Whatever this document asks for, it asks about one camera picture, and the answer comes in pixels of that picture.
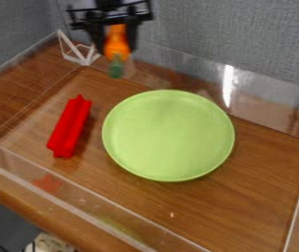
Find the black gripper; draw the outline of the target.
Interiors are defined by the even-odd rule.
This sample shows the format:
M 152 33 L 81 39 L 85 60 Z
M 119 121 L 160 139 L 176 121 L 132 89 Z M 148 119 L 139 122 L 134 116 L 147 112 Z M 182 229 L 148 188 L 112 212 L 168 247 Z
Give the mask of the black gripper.
M 71 19 L 71 28 L 87 28 L 89 38 L 99 53 L 104 53 L 104 26 L 126 25 L 130 50 L 136 49 L 138 25 L 154 20 L 152 0 L 93 0 L 93 7 L 76 8 L 68 5 L 65 12 Z

